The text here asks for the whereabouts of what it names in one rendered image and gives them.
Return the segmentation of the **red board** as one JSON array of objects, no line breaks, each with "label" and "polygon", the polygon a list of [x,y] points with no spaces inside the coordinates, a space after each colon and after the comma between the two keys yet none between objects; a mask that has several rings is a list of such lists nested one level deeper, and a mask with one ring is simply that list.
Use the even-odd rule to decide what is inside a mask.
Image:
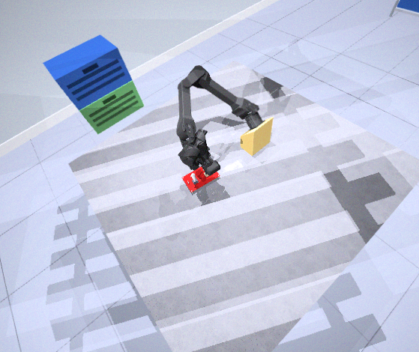
[{"label": "red board", "polygon": [[215,178],[220,177],[220,175],[215,172],[211,176],[205,172],[205,170],[200,167],[197,170],[189,173],[188,175],[183,176],[183,180],[186,183],[189,190],[193,193],[193,191],[197,190],[201,186],[206,185],[207,183],[211,182]]}]

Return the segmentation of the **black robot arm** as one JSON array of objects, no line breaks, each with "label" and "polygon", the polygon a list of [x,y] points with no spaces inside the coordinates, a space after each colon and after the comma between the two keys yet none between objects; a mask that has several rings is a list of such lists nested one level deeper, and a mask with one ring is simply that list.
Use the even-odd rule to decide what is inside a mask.
[{"label": "black robot arm", "polygon": [[[178,84],[178,105],[179,119],[176,133],[182,145],[179,152],[183,164],[190,167],[190,170],[197,170],[199,164],[203,164],[200,152],[207,148],[205,135],[207,130],[199,129],[196,132],[196,125],[191,115],[190,88],[205,89],[211,92],[232,108],[232,114],[246,120],[249,130],[257,128],[263,121],[258,111],[259,105],[252,103],[244,97],[236,97],[221,85],[211,79],[209,72],[201,65],[196,65]],[[250,114],[248,114],[250,112]],[[188,139],[188,140],[187,140]]]}]

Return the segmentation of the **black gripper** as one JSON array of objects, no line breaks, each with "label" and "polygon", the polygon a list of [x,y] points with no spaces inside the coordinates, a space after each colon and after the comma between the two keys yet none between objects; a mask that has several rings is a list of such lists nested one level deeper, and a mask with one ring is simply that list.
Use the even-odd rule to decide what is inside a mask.
[{"label": "black gripper", "polygon": [[200,152],[200,157],[202,158],[203,164],[202,168],[205,170],[205,172],[208,174],[208,176],[211,176],[215,172],[218,172],[220,170],[220,164],[216,160],[212,160],[212,158],[209,158],[211,154],[208,152],[210,148],[207,146],[207,148]]}]

